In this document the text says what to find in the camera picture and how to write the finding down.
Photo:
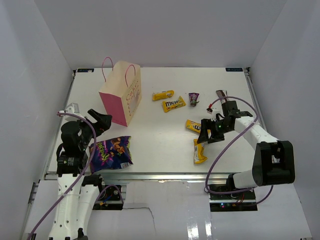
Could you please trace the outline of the yellow candy pack front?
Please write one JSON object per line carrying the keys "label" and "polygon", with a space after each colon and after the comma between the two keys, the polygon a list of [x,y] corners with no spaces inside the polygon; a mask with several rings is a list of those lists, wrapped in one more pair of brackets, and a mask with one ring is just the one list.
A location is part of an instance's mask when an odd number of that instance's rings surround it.
{"label": "yellow candy pack front", "polygon": [[193,140],[193,163],[199,165],[204,163],[208,158],[204,155],[205,144],[197,143],[197,139]]}

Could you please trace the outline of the yellow M&M's pack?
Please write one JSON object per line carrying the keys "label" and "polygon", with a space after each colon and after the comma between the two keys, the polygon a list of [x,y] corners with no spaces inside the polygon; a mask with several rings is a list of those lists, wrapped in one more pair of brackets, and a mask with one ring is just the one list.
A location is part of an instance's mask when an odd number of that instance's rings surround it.
{"label": "yellow M&M's pack", "polygon": [[181,108],[186,106],[186,102],[182,98],[182,96],[179,96],[177,100],[175,101],[163,101],[162,102],[162,108],[165,113],[168,113],[171,110]]}
{"label": "yellow M&M's pack", "polygon": [[185,123],[185,127],[188,129],[188,130],[191,130],[193,132],[196,132],[196,133],[200,133],[201,132],[201,124],[200,123],[197,123],[197,122],[194,122],[190,119],[188,119]]}

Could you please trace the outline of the pink beige paper bag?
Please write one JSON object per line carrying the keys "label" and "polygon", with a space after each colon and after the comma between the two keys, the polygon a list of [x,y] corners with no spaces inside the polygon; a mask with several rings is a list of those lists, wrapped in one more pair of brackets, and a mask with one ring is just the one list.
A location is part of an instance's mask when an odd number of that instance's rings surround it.
{"label": "pink beige paper bag", "polygon": [[99,95],[112,122],[128,127],[142,99],[141,66],[120,60],[109,74],[101,69],[104,84]]}

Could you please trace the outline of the purple snack chip bag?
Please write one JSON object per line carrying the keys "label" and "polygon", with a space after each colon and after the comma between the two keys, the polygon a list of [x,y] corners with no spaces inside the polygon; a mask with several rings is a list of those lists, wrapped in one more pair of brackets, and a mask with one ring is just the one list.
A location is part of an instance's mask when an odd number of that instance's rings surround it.
{"label": "purple snack chip bag", "polygon": [[93,174],[101,170],[120,170],[133,164],[130,153],[131,136],[119,136],[99,141],[96,147],[89,147],[90,153],[94,151],[90,162],[90,172]]}

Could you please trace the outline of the small purple candy pack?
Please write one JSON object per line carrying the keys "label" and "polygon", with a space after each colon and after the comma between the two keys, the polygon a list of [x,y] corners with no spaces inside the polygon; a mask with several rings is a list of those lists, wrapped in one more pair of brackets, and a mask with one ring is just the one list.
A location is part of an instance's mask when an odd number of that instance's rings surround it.
{"label": "small purple candy pack", "polygon": [[199,95],[200,94],[197,92],[188,93],[189,102],[190,102],[191,107],[195,107],[199,103],[199,101],[198,101]]}

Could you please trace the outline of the brown chocolate bar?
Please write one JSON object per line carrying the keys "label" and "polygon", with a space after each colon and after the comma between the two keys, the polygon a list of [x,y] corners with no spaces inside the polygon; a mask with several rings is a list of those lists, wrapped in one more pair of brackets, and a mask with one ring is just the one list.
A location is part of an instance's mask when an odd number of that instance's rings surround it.
{"label": "brown chocolate bar", "polygon": [[216,94],[217,94],[217,96],[220,99],[222,104],[228,101],[228,98],[227,98],[228,93],[227,93],[226,90],[217,90]]}

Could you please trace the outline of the yellow candy bar pack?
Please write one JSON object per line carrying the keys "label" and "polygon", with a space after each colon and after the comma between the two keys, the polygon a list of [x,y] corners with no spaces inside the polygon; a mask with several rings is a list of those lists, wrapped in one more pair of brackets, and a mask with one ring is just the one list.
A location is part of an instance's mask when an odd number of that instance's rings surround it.
{"label": "yellow candy bar pack", "polygon": [[175,92],[173,90],[167,90],[167,91],[154,93],[152,95],[152,100],[153,101],[158,101],[158,100],[164,100],[164,99],[167,99],[167,98],[171,98],[174,95],[174,93]]}

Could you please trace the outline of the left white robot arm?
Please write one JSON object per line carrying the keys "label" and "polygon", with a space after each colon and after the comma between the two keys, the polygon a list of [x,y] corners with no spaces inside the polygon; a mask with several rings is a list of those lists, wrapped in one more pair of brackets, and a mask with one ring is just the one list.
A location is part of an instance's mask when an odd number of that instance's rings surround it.
{"label": "left white robot arm", "polygon": [[90,216],[96,200],[105,196],[106,187],[98,174],[85,175],[94,154],[89,143],[112,124],[112,116],[88,110],[95,122],[80,114],[60,111],[59,116],[74,117],[61,126],[62,143],[57,149],[58,199],[48,235],[50,240],[86,240]]}

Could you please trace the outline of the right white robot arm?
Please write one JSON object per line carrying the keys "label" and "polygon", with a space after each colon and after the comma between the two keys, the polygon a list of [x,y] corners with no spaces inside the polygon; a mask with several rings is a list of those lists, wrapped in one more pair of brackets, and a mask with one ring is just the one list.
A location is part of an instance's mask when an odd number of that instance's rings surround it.
{"label": "right white robot arm", "polygon": [[258,113],[242,111],[237,106],[237,97],[227,97],[222,103],[222,118],[201,120],[198,144],[222,142],[225,134],[237,132],[237,136],[216,157],[214,167],[223,154],[238,139],[244,138],[254,150],[252,168],[228,176],[225,188],[211,190],[209,179],[205,179],[205,189],[213,195],[227,195],[236,200],[244,192],[263,186],[292,184],[295,181],[294,147],[288,140],[279,140],[258,124]]}

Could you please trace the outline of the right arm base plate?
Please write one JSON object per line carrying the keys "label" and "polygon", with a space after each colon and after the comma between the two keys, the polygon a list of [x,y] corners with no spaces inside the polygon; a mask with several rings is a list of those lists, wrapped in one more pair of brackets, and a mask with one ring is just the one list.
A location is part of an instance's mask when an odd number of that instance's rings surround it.
{"label": "right arm base plate", "polygon": [[245,191],[235,194],[209,194],[210,211],[213,212],[248,212],[257,211],[255,192]]}

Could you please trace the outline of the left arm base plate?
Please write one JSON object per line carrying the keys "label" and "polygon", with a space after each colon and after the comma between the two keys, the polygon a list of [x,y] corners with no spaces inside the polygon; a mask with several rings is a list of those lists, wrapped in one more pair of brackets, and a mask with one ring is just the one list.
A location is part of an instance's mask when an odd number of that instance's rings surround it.
{"label": "left arm base plate", "polygon": [[117,185],[107,188],[102,196],[99,197],[97,202],[93,205],[93,210],[101,211],[120,211],[123,209],[121,201],[122,186]]}

